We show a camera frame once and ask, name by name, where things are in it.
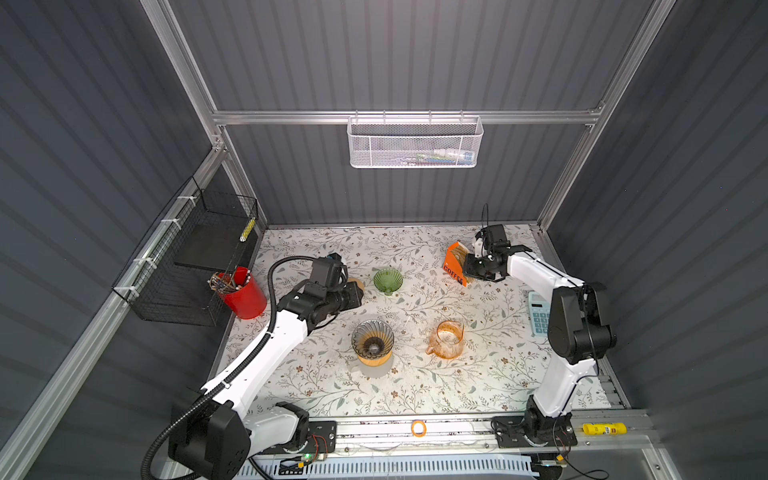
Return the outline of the orange coffee filter box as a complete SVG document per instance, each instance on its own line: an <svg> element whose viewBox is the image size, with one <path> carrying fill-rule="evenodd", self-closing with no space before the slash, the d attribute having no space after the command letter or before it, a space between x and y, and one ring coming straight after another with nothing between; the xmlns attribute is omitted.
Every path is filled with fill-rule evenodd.
<svg viewBox="0 0 768 480"><path fill-rule="evenodd" d="M443 270L464 287L467 287L472 281L464 274L464 263L468 254L467 247L457 241L448 247L443 262Z"/></svg>

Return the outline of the orange glass pitcher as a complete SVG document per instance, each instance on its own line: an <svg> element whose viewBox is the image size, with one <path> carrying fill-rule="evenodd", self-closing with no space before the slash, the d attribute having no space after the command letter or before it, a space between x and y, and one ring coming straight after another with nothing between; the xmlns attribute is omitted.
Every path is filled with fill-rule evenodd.
<svg viewBox="0 0 768 480"><path fill-rule="evenodd" d="M444 360L459 357L464 349L464 326L453 320L441 322L431 335L426 349L427 355Z"/></svg>

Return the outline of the clear grey glass dripper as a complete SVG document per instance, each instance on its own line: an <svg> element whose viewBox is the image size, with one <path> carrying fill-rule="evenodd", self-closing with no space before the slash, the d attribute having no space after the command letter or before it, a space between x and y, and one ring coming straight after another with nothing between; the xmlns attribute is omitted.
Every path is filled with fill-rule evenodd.
<svg viewBox="0 0 768 480"><path fill-rule="evenodd" d="M352 346L365 365L378 366L389 360L394 347L394 332L383 320L360 323L352 333Z"/></svg>

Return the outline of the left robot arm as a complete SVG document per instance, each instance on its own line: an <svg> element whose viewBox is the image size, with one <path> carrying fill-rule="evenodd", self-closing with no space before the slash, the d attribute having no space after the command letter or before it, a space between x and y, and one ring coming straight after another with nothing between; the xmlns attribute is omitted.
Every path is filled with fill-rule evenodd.
<svg viewBox="0 0 768 480"><path fill-rule="evenodd" d="M159 433L144 455L141 478L154 478L152 464L162 446L168 448L171 460L188 469L190 479L231 479L251 456L298 436L302 421L299 408L277 405L253 429L245 424L248 410L289 353L340 313L360 307L364 296L339 254L310 261L309 277L283 297L277 297L272 280L267 282L267 325Z"/></svg>

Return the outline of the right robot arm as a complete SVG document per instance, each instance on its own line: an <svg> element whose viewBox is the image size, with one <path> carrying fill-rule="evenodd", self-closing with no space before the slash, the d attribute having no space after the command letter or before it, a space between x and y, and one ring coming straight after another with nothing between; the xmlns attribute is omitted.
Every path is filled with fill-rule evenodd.
<svg viewBox="0 0 768 480"><path fill-rule="evenodd" d="M492 282L513 277L550 305L547 339L554 355L543 381L528 399L522 422L529 440L548 442L570 425L578 383L599 375L597 361L617 343L607 288L558 270L527 246L511 244L501 224L481 228L473 248L463 263L465 275Z"/></svg>

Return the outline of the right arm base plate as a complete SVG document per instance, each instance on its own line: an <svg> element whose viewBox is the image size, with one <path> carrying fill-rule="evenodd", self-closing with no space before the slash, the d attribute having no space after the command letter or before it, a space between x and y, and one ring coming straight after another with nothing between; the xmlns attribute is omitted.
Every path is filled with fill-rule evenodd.
<svg viewBox="0 0 768 480"><path fill-rule="evenodd" d="M571 414L558 418L495 416L490 421L492 433L500 448L558 447L578 444L571 424Z"/></svg>

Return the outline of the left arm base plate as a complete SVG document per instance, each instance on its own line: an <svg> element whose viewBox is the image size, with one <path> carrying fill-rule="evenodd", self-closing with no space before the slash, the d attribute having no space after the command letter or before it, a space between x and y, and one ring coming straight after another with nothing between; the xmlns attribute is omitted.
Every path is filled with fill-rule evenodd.
<svg viewBox="0 0 768 480"><path fill-rule="evenodd" d="M309 420L301 423L297 432L286 443L268 447L258 455L330 454L335 451L338 423L336 421Z"/></svg>

